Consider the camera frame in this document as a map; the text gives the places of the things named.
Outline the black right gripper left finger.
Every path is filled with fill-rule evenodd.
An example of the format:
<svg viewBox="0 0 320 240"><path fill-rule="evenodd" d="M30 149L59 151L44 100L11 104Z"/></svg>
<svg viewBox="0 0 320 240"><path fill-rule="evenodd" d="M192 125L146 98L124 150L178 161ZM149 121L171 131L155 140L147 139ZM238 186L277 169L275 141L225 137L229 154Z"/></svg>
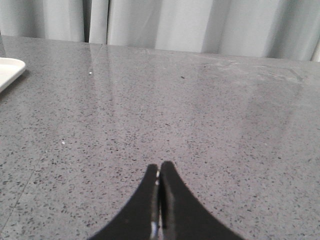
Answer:
<svg viewBox="0 0 320 240"><path fill-rule="evenodd" d="M92 240L155 240L159 229L159 170L147 166L135 193Z"/></svg>

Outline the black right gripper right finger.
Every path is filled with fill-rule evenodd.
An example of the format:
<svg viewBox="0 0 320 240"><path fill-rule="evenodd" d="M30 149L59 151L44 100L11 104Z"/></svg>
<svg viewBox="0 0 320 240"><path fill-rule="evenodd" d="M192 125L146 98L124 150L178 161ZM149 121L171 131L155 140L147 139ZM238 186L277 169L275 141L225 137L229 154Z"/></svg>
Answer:
<svg viewBox="0 0 320 240"><path fill-rule="evenodd" d="M171 161L161 165L159 197L165 240L242 239L204 208Z"/></svg>

